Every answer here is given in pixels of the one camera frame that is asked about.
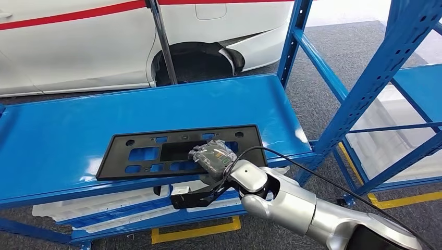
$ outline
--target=shelf surface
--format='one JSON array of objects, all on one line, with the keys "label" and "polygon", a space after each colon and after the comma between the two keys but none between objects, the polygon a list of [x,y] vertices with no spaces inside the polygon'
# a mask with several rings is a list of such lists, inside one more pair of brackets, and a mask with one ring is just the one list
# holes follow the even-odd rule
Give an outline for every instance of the shelf surface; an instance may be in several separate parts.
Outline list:
[{"label": "shelf surface", "polygon": [[400,69],[392,79],[395,87],[427,122],[442,121],[442,64]]},{"label": "shelf surface", "polygon": [[[311,152],[275,75],[6,106],[0,118],[0,208],[195,180],[198,176],[97,182],[114,134],[256,124],[263,145]],[[266,152],[268,159],[275,158]]]}]

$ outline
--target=yellow floor marking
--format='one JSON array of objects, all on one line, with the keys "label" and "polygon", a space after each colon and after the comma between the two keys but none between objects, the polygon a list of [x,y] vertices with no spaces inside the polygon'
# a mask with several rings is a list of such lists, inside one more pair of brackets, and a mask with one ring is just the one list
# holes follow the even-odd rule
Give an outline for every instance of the yellow floor marking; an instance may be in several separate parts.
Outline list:
[{"label": "yellow floor marking", "polygon": [[172,233],[160,234],[159,229],[154,228],[152,229],[152,244],[182,240],[193,237],[200,237],[216,233],[225,233],[239,229],[241,229],[241,222],[239,221],[239,216],[232,216],[232,222],[227,224],[210,226],[205,228],[190,229],[190,230],[184,230]]},{"label": "yellow floor marking", "polygon": [[[350,167],[353,170],[354,174],[356,174],[356,178],[362,184],[362,179],[359,176],[358,172],[356,171],[356,167],[354,166],[353,161],[351,160],[350,156],[348,155],[347,150],[345,149],[342,142],[339,143],[339,148],[343,152],[347,162],[350,164]],[[376,207],[378,207],[380,209],[387,209],[387,208],[402,207],[402,206],[406,206],[406,205],[442,199],[442,191],[414,195],[414,196],[409,196],[409,197],[404,197],[404,198],[399,198],[399,199],[391,199],[389,201],[382,201],[382,202],[377,200],[374,193],[368,193],[367,196],[369,197],[369,200],[373,203],[373,205],[375,205]]]}]

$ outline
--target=metal pole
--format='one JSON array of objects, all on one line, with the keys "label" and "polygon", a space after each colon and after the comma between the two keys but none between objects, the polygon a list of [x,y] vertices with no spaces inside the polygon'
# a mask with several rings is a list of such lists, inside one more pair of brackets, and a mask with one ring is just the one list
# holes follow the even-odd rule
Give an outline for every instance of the metal pole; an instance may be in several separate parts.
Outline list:
[{"label": "metal pole", "polygon": [[173,85],[178,84],[177,75],[175,74],[174,63],[172,62],[172,56],[170,54],[169,42],[167,40],[166,30],[164,29],[163,17],[161,16],[161,10],[157,0],[149,0],[149,5],[146,2],[147,7],[151,8],[153,14],[153,20],[155,21],[156,32],[158,34],[159,43],[163,50],[164,62],[166,63],[167,73],[169,79]]}]

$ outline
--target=white plastic tray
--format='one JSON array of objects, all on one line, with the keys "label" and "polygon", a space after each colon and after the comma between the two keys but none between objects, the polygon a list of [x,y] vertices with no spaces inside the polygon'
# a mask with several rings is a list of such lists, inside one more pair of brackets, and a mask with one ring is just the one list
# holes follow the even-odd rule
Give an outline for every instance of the white plastic tray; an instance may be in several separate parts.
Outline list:
[{"label": "white plastic tray", "polygon": [[86,227],[82,227],[82,228],[73,228],[73,229],[74,230],[86,230],[88,233],[95,233],[98,231],[103,231],[103,230],[110,229],[110,228],[124,226],[126,224],[139,222],[142,220],[152,219],[152,218],[162,216],[162,215],[171,214],[171,213],[174,213],[177,211],[178,210],[174,209],[174,207],[171,205],[171,206],[166,206],[166,207],[161,207],[161,208],[141,212],[141,213],[130,215],[130,216],[125,216],[125,217],[121,217],[121,218],[117,218],[117,219],[113,219],[113,220],[100,222],[100,223],[93,224],[93,225],[86,226]]},{"label": "white plastic tray", "polygon": [[161,187],[159,196],[153,192],[153,187],[150,187],[147,189],[71,199],[62,202],[35,205],[32,208],[32,215],[49,216],[55,221],[63,221],[138,203],[154,201],[168,197],[169,194],[169,186],[164,185]]},{"label": "white plastic tray", "polygon": [[[396,90],[387,85],[352,130],[425,123],[419,113]],[[403,156],[435,135],[431,128],[347,134],[369,179],[390,167]],[[442,176],[442,152],[418,161],[387,182],[417,180]]]}]

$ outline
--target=car bumper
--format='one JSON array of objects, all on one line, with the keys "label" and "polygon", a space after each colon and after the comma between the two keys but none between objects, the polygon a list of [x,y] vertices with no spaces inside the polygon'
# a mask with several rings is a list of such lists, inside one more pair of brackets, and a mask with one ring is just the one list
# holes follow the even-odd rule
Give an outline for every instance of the car bumper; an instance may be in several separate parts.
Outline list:
[{"label": "car bumper", "polygon": [[287,21],[276,29],[228,45],[228,49],[234,49],[244,57],[242,72],[277,62],[283,51],[288,26]]}]

